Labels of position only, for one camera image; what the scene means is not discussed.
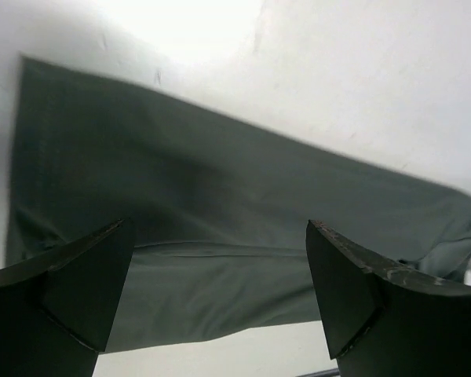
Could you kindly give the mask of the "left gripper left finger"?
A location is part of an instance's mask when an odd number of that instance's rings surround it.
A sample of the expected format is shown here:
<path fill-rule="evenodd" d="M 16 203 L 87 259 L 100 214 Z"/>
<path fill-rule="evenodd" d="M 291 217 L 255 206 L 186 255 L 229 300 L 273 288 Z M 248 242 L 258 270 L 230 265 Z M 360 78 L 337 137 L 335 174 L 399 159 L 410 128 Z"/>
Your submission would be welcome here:
<path fill-rule="evenodd" d="M 0 376 L 91 376 L 106 350 L 133 254 L 119 220 L 0 269 Z"/>

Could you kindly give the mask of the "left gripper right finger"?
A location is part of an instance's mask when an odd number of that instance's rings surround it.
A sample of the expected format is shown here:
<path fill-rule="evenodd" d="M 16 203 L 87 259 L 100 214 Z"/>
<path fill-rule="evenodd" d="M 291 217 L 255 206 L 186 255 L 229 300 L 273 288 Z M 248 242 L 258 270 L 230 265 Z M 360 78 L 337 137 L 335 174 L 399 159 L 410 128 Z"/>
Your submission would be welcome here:
<path fill-rule="evenodd" d="M 471 376 L 471 286 L 430 276 L 318 221 L 306 251 L 330 357 L 343 376 Z"/>

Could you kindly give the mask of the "dark grey t-shirt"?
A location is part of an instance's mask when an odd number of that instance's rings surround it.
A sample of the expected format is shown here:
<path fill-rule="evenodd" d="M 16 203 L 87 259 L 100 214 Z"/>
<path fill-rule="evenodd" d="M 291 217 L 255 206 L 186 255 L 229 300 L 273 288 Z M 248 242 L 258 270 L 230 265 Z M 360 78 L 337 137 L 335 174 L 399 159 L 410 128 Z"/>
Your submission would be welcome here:
<path fill-rule="evenodd" d="M 465 193 L 28 57 L 9 187 L 9 265 L 133 221 L 111 353 L 318 320 L 311 220 L 443 278 L 471 259 Z"/>

